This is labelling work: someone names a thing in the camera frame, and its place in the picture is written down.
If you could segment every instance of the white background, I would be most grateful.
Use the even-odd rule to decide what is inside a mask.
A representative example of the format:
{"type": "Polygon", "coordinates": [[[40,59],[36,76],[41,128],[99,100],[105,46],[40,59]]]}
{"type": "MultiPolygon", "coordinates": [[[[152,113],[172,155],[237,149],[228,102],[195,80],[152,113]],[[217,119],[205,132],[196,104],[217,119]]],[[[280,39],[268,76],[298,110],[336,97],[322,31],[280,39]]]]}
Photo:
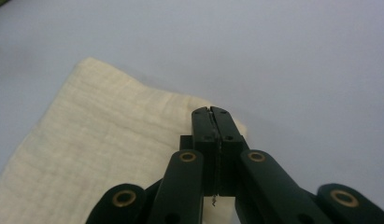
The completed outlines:
{"type": "Polygon", "coordinates": [[[10,1],[0,173],[88,56],[229,110],[300,187],[384,209],[384,1],[10,1]]]}

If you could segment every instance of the beige cloth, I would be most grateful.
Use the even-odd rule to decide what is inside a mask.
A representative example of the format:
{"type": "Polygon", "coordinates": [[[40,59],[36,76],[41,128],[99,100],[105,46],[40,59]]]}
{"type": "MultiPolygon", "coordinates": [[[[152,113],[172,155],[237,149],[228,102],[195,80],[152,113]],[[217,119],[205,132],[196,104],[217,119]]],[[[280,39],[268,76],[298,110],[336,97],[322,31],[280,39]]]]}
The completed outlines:
{"type": "MultiPolygon", "coordinates": [[[[210,105],[82,61],[1,174],[0,223],[85,223],[108,189],[162,178],[191,112],[210,105]]],[[[230,222],[233,200],[205,201],[205,223],[230,222]]]]}

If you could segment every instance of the white table surface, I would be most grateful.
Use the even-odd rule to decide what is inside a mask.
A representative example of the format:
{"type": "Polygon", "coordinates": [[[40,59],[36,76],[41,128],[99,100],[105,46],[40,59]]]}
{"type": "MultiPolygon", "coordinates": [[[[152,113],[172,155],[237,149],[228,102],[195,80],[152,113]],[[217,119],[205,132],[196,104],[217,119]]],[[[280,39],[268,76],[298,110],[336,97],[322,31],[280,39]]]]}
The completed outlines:
{"type": "Polygon", "coordinates": [[[10,1],[0,8],[0,173],[93,56],[206,98],[300,187],[384,209],[383,1],[10,1]]]}

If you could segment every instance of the folded cloth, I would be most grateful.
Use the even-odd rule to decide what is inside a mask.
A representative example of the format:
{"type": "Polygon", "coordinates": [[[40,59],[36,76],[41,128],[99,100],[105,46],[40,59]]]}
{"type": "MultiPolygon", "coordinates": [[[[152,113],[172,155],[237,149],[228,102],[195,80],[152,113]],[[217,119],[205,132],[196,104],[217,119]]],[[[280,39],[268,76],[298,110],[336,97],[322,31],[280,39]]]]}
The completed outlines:
{"type": "MultiPolygon", "coordinates": [[[[191,112],[209,105],[82,61],[1,174],[0,223],[85,223],[108,189],[147,188],[163,177],[179,136],[191,134],[191,112]]],[[[205,201],[205,223],[230,222],[233,200],[205,201]]]]}

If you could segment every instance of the screw hole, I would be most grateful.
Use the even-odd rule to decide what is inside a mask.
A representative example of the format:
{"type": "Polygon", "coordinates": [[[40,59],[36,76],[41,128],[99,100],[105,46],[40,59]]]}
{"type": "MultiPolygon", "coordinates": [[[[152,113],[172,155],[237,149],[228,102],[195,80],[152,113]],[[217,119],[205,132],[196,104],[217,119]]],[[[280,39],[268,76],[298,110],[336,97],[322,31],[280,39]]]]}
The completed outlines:
{"type": "Polygon", "coordinates": [[[191,152],[184,152],[180,154],[179,157],[182,161],[194,161],[197,158],[195,154],[191,152]]]}
{"type": "Polygon", "coordinates": [[[180,223],[180,217],[178,214],[170,213],[165,216],[165,223],[166,224],[177,224],[180,223]]]}
{"type": "Polygon", "coordinates": [[[264,154],[260,153],[260,152],[250,152],[248,154],[248,157],[252,160],[252,161],[264,161],[265,160],[265,156],[264,154]]]}
{"type": "Polygon", "coordinates": [[[331,191],[331,197],[337,202],[346,207],[357,207],[358,200],[350,193],[341,189],[334,189],[331,191]]]}
{"type": "Polygon", "coordinates": [[[121,190],[117,192],[113,198],[112,203],[117,207],[125,207],[132,204],[136,199],[136,194],[132,190],[121,190]]]}
{"type": "Polygon", "coordinates": [[[314,219],[306,214],[299,214],[299,216],[297,216],[297,218],[299,219],[300,223],[303,223],[303,224],[314,224],[314,219]]]}

